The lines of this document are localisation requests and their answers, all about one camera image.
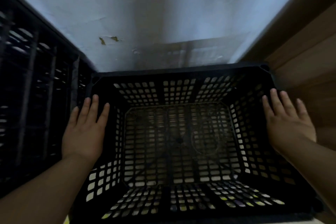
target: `person's right hand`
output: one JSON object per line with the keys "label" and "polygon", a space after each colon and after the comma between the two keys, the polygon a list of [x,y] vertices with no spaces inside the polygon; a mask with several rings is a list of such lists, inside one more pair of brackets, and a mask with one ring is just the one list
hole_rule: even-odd
{"label": "person's right hand", "polygon": [[316,131],[308,115],[305,104],[297,99],[297,110],[293,106],[286,91],[280,92],[282,103],[276,89],[271,89],[273,110],[267,96],[262,97],[265,117],[267,121],[268,138],[277,151],[290,147],[291,140],[304,138],[317,141]]}
{"label": "person's right hand", "polygon": [[90,107],[90,98],[86,98],[81,113],[75,107],[70,115],[69,123],[62,140],[62,158],[80,156],[93,166],[103,151],[105,126],[109,116],[110,105],[106,103],[97,120],[98,95],[93,95]]}

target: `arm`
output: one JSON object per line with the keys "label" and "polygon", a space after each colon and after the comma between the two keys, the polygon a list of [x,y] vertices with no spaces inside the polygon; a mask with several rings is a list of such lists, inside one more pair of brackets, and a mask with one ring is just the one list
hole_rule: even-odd
{"label": "arm", "polygon": [[64,222],[69,209],[103,150],[110,106],[97,120],[98,96],[75,107],[62,140],[62,160],[0,200],[1,223]]}
{"label": "arm", "polygon": [[336,214],[336,151],[316,143],[315,128],[304,103],[297,99],[297,111],[288,94],[271,89],[273,110],[266,96],[262,102],[271,145],[317,191]]}

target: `crate bottom center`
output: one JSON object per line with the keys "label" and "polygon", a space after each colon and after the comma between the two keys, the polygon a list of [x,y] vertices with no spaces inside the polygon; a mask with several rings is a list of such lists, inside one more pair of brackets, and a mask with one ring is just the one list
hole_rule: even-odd
{"label": "crate bottom center", "polygon": [[132,108],[126,114],[124,182],[174,186],[240,173],[230,113],[221,102]]}

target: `person's left arm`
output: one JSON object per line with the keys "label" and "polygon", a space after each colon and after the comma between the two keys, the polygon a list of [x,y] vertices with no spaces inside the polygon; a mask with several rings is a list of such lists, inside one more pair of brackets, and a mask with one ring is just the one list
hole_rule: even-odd
{"label": "person's left arm", "polygon": [[0,200],[0,223],[61,224],[103,150],[110,106],[97,120],[98,96],[85,99],[70,115],[62,140],[62,159]]}

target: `person's right arm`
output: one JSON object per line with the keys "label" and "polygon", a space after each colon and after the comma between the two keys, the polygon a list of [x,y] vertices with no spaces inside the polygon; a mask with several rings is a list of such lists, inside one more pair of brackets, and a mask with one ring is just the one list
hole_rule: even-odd
{"label": "person's right arm", "polygon": [[316,143],[315,128],[304,103],[297,99],[297,109],[285,91],[271,89],[270,107],[267,96],[262,102],[271,145],[317,191],[336,214],[336,151]]}

